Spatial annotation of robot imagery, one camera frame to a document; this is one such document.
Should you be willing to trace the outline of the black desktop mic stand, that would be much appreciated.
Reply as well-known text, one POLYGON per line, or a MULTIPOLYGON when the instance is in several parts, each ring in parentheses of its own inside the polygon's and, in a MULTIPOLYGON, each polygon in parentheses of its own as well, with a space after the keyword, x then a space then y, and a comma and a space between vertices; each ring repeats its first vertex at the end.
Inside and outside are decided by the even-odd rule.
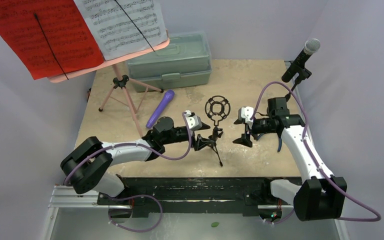
POLYGON ((311 75, 312 72, 309 71, 303 64, 292 62, 285 73, 282 75, 281 80, 284 83, 288 83, 294 79, 293 86, 290 89, 293 92, 297 85, 308 79, 311 75))

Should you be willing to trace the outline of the white sheet music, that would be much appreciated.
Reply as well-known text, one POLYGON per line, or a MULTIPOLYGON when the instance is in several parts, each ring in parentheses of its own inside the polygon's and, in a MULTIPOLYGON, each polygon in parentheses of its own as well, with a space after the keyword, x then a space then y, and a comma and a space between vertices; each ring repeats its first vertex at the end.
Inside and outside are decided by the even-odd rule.
POLYGON ((89 31, 106 61, 155 50, 168 39, 156 0, 76 0, 89 31))

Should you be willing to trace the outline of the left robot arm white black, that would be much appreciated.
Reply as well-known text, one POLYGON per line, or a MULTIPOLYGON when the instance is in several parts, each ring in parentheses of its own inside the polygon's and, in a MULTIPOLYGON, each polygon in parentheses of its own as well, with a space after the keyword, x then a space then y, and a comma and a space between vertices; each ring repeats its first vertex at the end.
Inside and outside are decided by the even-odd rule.
POLYGON ((164 154, 165 146, 174 143, 186 142, 188 152, 215 147, 213 139, 195 135, 195 131, 207 130, 209 125, 193 112, 185 111, 182 116, 184 126, 175 127, 173 119, 164 116, 136 141, 113 143, 100 141, 96 136, 88 137, 61 162, 64 185, 72 186, 77 194, 93 190, 109 196, 118 205, 126 203, 129 191, 120 176, 108 173, 109 167, 133 161, 148 162, 158 157, 176 161, 177 157, 164 154))

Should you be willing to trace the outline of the purple toy microphone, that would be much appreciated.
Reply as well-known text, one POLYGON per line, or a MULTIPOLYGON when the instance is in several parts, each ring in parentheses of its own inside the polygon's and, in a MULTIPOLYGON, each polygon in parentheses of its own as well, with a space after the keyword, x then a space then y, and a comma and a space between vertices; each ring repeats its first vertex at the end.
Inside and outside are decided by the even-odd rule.
POLYGON ((155 108, 154 112, 152 115, 149 117, 145 127, 147 129, 151 129, 159 117, 162 115, 163 111, 165 108, 168 106, 168 104, 174 99, 175 92, 172 89, 169 89, 165 92, 163 98, 161 99, 160 103, 158 106, 155 108))

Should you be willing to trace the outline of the red sheet music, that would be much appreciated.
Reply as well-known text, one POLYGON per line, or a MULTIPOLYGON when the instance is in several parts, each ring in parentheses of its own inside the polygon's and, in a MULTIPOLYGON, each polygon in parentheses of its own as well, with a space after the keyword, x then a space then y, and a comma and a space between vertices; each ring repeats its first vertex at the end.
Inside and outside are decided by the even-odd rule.
POLYGON ((104 62, 72 0, 0 0, 0 36, 34 80, 104 62))

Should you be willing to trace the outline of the blue handled pliers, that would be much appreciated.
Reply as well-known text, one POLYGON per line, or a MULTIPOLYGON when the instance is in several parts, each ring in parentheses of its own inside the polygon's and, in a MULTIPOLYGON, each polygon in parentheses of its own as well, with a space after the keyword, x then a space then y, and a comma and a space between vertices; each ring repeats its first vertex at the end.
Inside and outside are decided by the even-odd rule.
MULTIPOLYGON (((260 133, 260 134, 256 137, 256 140, 259 141, 264 135, 265 135, 264 133, 260 133)), ((281 138, 281 137, 278 137, 278 147, 277 147, 277 152, 278 152, 278 153, 282 150, 282 145, 283 145, 282 138, 281 138)))

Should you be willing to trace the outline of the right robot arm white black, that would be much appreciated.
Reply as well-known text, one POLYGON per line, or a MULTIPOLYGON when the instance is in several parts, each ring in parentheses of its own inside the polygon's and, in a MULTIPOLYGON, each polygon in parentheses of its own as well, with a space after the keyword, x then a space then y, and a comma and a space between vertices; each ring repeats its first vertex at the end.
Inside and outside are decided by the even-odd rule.
POLYGON ((341 216, 345 197, 340 191, 346 191, 347 183, 343 177, 336 177, 324 166, 320 156, 304 133, 305 122, 298 114, 291 114, 285 97, 270 98, 267 101, 267 117, 255 118, 254 108, 241 107, 234 124, 243 124, 244 133, 233 141, 251 148, 251 138, 260 134, 276 133, 281 142, 289 149, 301 175, 301 185, 287 179, 275 179, 265 182, 260 196, 268 204, 281 199, 293 205, 300 221, 337 219, 341 216))

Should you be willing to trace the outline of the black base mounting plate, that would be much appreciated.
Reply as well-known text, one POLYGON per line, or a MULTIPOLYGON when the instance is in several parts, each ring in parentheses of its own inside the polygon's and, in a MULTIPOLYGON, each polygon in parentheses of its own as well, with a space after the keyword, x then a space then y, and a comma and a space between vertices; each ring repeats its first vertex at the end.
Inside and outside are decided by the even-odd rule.
POLYGON ((289 204, 269 192, 272 177, 126 177, 115 199, 98 194, 98 205, 132 207, 134 218, 150 213, 241 214, 281 217, 289 204))

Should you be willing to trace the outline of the green plastic storage box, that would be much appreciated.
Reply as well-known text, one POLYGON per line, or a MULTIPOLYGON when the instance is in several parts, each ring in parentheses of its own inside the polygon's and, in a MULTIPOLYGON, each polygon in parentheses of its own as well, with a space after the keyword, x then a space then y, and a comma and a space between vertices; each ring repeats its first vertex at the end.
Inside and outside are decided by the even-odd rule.
POLYGON ((168 90, 206 85, 212 73, 212 56, 203 31, 171 34, 167 47, 126 61, 128 76, 168 90))

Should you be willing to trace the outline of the pink music stand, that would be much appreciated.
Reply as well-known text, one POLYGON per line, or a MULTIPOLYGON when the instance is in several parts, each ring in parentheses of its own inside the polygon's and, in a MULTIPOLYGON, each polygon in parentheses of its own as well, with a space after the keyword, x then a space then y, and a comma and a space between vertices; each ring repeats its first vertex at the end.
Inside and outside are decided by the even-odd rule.
MULTIPOLYGON (((137 52, 134 52, 134 53, 130 53, 130 54, 118 57, 118 58, 114 58, 114 59, 111 59, 111 60, 106 60, 102 64, 100 64, 98 66, 95 66, 95 67, 85 68, 85 69, 81 69, 81 70, 77 70, 77 71, 72 71, 72 72, 69 72, 69 73, 63 73, 63 74, 60 74, 60 75, 55 75, 55 76, 49 77, 48 79, 52 83, 60 83, 60 82, 63 82, 63 81, 66 81, 66 80, 70 80, 70 79, 73 79, 73 78, 76 78, 76 77, 79 77, 79 76, 82 76, 82 75, 85 75, 85 74, 88 74, 90 72, 94 72, 94 71, 97 71, 97 70, 100 70, 100 69, 103 69, 103 68, 106 68, 106 67, 112 67, 113 72, 115 73, 117 79, 121 80, 123 75, 122 75, 122 72, 120 71, 120 69, 118 67, 119 63, 125 62, 127 60, 130 60, 130 59, 133 59, 133 58, 136 58, 136 57, 148 54, 148 53, 151 53, 153 51, 164 49, 169 44, 170 44, 170 39, 168 38, 166 41, 164 41, 164 42, 154 46, 152 49, 145 49, 145 50, 142 50, 142 51, 137 51, 137 52)), ((119 101, 118 99, 112 97, 113 91, 117 88, 116 84, 113 84, 110 87, 109 92, 107 93, 106 97, 104 98, 104 100, 103 100, 102 104, 100 105, 100 107, 98 108, 98 110, 100 112, 102 112, 104 110, 104 108, 105 108, 105 106, 106 106, 106 104, 107 104, 109 99, 113 99, 113 100, 118 101, 119 103, 121 103, 121 104, 123 104, 125 106, 128 106, 128 108, 130 110, 130 115, 131 115, 132 120, 133 120, 133 122, 135 124, 137 132, 138 132, 139 136, 142 137, 144 134, 143 134, 143 131, 142 131, 142 127, 140 126, 140 123, 139 123, 138 118, 137 118, 137 113, 138 113, 138 111, 139 111, 139 109, 141 107, 141 104, 139 104, 138 106, 135 106, 135 104, 134 104, 134 102, 133 102, 133 100, 131 98, 130 91, 127 89, 127 84, 128 83, 132 83, 132 84, 135 84, 135 85, 139 85, 139 86, 145 87, 144 95, 146 95, 149 92, 149 90, 153 90, 153 91, 156 91, 156 92, 159 92, 159 93, 163 93, 165 91, 164 89, 161 89, 161 88, 158 88, 158 87, 155 87, 155 86, 151 86, 149 84, 140 82, 140 81, 138 81, 136 79, 133 79, 133 78, 129 78, 128 81, 126 81, 124 84, 122 84, 120 86, 120 89, 122 90, 122 92, 124 94, 124 97, 126 99, 126 103, 124 103, 122 101, 119 101)))

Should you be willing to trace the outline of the black silver microphone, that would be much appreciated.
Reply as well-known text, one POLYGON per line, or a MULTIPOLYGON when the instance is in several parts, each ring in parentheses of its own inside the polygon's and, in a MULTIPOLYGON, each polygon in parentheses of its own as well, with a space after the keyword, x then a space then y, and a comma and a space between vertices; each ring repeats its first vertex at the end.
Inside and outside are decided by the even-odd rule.
POLYGON ((305 63, 320 49, 320 47, 321 43, 318 39, 308 39, 304 43, 302 51, 298 54, 295 60, 290 64, 288 69, 282 75, 281 80, 285 83, 288 83, 296 74, 298 74, 297 80, 302 81, 309 78, 312 73, 305 67, 305 63))

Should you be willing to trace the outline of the black tripod mic stand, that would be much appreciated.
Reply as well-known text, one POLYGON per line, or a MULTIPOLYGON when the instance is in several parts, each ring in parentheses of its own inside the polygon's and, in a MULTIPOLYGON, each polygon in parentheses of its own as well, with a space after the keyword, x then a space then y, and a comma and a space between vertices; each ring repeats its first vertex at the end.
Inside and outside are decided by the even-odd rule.
MULTIPOLYGON (((220 139, 224 133, 223 129, 219 127, 220 122, 225 120, 231 112, 231 105, 229 103, 229 100, 222 95, 214 95, 210 97, 205 103, 204 111, 206 116, 213 122, 213 129, 211 135, 216 137, 217 143, 217 140, 220 139)), ((219 165, 223 167, 223 163, 220 158, 220 154, 218 152, 217 147, 215 149, 219 165)))

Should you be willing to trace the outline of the aluminium frame rail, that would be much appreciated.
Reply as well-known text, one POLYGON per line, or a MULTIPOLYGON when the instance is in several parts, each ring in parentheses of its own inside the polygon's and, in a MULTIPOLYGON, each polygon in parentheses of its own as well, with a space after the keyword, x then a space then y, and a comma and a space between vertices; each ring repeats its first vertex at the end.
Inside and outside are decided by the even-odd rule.
MULTIPOLYGON (((234 212, 243 209, 268 208, 276 209, 282 206, 289 208, 286 202, 278 203, 276 200, 262 201, 254 195, 244 194, 242 191, 234 194, 232 199, 171 199, 173 189, 151 188, 146 192, 161 204, 164 212, 170 213, 221 213, 234 212)), ((160 209, 157 202, 145 196, 130 200, 116 201, 103 196, 94 190, 84 194, 76 194, 73 188, 56 186, 50 200, 50 207, 57 208, 110 208, 134 209, 142 208, 145 212, 156 213, 160 209)))

